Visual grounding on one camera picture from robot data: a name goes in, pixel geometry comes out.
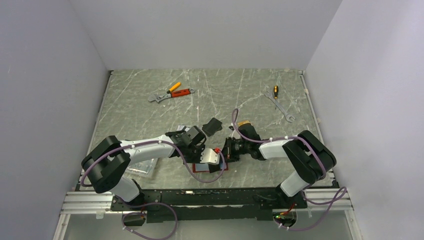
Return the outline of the red leather card holder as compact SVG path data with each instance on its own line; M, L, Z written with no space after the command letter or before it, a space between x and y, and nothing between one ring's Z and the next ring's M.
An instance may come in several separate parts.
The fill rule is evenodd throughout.
M224 169L227 171L229 169L227 163L221 162L219 165L213 165L208 163L192 163L192 171L194 173L215 173L220 172Z

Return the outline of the single black credit card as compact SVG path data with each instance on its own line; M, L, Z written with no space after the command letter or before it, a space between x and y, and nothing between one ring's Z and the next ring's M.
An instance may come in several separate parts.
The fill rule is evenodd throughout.
M216 165L214 165L214 164L208 164L208 171L209 171L209 173L220 172L220 171L222 171L222 169L225 169L225 168L226 167L223 166L222 163L216 164Z

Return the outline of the silver credit card stack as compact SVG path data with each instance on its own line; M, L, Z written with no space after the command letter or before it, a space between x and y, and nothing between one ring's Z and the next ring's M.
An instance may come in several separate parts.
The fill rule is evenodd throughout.
M191 128L190 126L178 125L177 126L177 131L185 131L185 132L187 132L190 128Z

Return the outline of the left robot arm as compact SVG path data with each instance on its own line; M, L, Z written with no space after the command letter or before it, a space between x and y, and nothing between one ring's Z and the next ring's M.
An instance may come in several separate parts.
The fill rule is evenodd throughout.
M108 136L82 160L84 174L80 184L92 187L97 194L110 192L129 209L137 210L145 202L145 194L134 179L124 176L127 168L152 159L180 157L185 164L199 160L206 140L197 126L142 140Z

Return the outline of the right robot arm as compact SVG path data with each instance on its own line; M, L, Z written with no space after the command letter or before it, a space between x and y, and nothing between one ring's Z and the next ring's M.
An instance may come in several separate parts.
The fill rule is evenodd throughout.
M294 172L277 186L275 194L282 208L289 207L295 195L323 179L337 164L334 154L309 130L295 136L262 139L250 123L235 128L221 152L227 163L239 161L245 154L259 161L288 158Z

